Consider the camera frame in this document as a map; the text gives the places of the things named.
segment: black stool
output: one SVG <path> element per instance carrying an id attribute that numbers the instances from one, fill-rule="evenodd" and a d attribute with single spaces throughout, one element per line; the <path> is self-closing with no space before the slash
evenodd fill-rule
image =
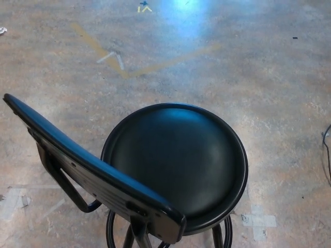
<path id="1" fill-rule="evenodd" d="M 230 213 L 245 189 L 248 164 L 238 136 L 219 117 L 185 104 L 145 107 L 115 127 L 101 159 L 169 200 L 186 216 L 185 236 L 212 228 L 215 247 L 223 247 L 224 221 L 224 247 L 231 247 Z M 110 211 L 109 248 L 115 248 L 114 217 Z M 132 247 L 132 237 L 129 231 L 124 248 Z"/>
<path id="2" fill-rule="evenodd" d="M 9 94 L 4 100 L 36 140 L 46 170 L 79 209 L 91 212 L 101 203 L 110 208 L 109 248 L 115 248 L 115 213 L 130 222 L 123 248 L 131 248 L 134 239 L 140 248 L 151 248 L 147 234 L 165 248 L 210 228 L 216 248 L 231 247 L 230 213 L 244 192 L 248 163 L 238 136 L 216 115 L 186 104 L 145 107 L 115 127 L 100 161 L 20 100 Z M 88 205 L 62 171 L 96 200 Z"/>

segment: seat rim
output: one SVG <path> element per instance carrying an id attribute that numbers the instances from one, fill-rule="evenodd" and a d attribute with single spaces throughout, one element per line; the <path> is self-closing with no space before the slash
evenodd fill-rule
<path id="1" fill-rule="evenodd" d="M 201 233 L 205 230 L 208 230 L 216 225 L 218 225 L 220 222 L 222 222 L 235 208 L 235 206 L 238 204 L 240 201 L 246 184 L 248 180 L 248 161 L 247 161 L 247 155 L 244 149 L 244 146 L 239 139 L 238 135 L 235 133 L 235 131 L 220 117 L 217 115 L 213 114 L 212 112 L 205 110 L 204 108 L 197 107 L 194 105 L 190 104 L 185 104 L 185 103 L 158 103 L 158 104 L 153 104 L 147 107 L 143 107 L 137 111 L 134 111 L 133 113 L 129 114 L 127 117 L 125 117 L 122 121 L 120 121 L 116 127 L 111 131 L 109 134 L 108 138 L 106 139 L 104 146 L 102 148 L 102 153 L 101 153 L 101 159 L 102 161 L 106 162 L 112 160 L 112 152 L 114 150 L 115 144 L 123 131 L 123 127 L 126 126 L 126 124 L 136 118 L 139 115 L 145 114 L 150 111 L 156 111 L 156 110 L 161 110 L 161 109 L 185 109 L 185 110 L 191 110 L 197 113 L 200 113 L 207 118 L 212 119 L 215 121 L 217 125 L 220 127 L 226 128 L 227 132 L 230 133 L 233 136 L 233 141 L 235 141 L 240 148 L 238 150 L 238 153 L 240 152 L 240 155 L 242 157 L 243 161 L 243 173 L 241 178 L 236 178 L 235 185 L 238 188 L 236 192 L 233 192 L 233 189 L 229 192 L 232 193 L 234 196 L 232 197 L 233 199 L 231 200 L 231 203 L 228 204 L 226 207 L 222 206 L 222 204 L 218 204 L 215 206 L 212 210 L 209 212 L 203 213 L 199 216 L 195 216 L 192 218 L 187 219 L 187 225 L 184 231 L 184 236 L 187 235 L 193 235 L 197 233 Z"/>

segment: concrete floor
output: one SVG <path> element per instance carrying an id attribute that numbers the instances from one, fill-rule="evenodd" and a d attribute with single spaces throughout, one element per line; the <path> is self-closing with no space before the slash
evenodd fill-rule
<path id="1" fill-rule="evenodd" d="M 331 123 L 331 2 L 150 0 L 152 12 L 138 12 L 140 2 L 2 1 L 0 93 L 96 156 L 143 106 L 208 109 L 237 132 L 250 165 L 232 215 L 233 247 L 331 247 L 321 146 Z M 111 52 L 119 57 L 97 63 Z M 0 157 L 0 247 L 106 247 L 107 208 L 74 206 L 5 103 Z M 264 223 L 243 222 L 263 215 Z M 126 226 L 116 219 L 118 247 Z M 213 247 L 211 232 L 173 247 Z"/>

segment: black backrest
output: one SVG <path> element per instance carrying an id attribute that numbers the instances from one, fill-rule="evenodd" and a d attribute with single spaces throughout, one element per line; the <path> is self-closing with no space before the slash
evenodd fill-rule
<path id="1" fill-rule="evenodd" d="M 103 203 L 128 221 L 148 223 L 148 231 L 166 243 L 181 239 L 186 219 L 167 200 L 87 152 L 19 99 L 5 94 L 4 101 L 36 140 L 45 169 L 82 211 Z M 97 200 L 87 205 L 63 171 Z"/>

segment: stool seat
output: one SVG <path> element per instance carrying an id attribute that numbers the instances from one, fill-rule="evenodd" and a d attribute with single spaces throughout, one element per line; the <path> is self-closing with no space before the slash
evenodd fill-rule
<path id="1" fill-rule="evenodd" d="M 234 131 L 216 115 L 185 104 L 132 113 L 111 132 L 101 158 L 183 213 L 185 235 L 222 221 L 247 181 L 246 154 Z"/>

